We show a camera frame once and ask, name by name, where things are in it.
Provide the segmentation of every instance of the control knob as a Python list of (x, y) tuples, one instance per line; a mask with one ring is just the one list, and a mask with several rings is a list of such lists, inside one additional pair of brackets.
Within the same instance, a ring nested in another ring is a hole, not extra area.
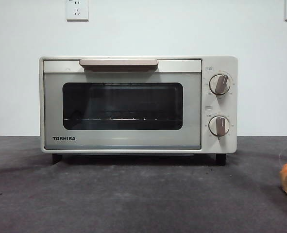
[(209, 130), (210, 132), (218, 137), (222, 137), (229, 132), (230, 123), (223, 116), (215, 116), (209, 122)]
[(209, 82), (210, 90), (216, 95), (224, 95), (230, 89), (229, 76), (218, 74), (211, 78)]

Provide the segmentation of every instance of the oven foot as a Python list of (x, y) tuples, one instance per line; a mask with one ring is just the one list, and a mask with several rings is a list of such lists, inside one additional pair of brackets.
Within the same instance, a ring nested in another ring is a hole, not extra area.
[(52, 158), (52, 164), (56, 164), (58, 162), (60, 162), (62, 160), (62, 155), (61, 154), (51, 154), (51, 158)]
[(226, 154), (216, 154), (216, 164), (224, 166), (226, 164)]

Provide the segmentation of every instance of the cream toaster oven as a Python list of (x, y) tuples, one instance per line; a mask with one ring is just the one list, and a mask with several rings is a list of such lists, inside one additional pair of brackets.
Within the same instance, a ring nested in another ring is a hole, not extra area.
[(64, 153), (236, 151), (232, 56), (42, 57), (41, 149)]

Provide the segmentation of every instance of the glass window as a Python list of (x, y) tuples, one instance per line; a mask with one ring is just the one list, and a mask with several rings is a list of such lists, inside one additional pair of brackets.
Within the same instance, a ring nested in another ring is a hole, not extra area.
[(178, 130), (180, 83), (66, 83), (63, 124), (68, 130)]

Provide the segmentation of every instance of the table surface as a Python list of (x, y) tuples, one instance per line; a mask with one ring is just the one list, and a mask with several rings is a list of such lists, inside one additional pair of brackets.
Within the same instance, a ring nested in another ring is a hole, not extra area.
[(0, 137), (0, 233), (287, 232), (287, 137), (239, 137), (214, 155), (71, 156)]

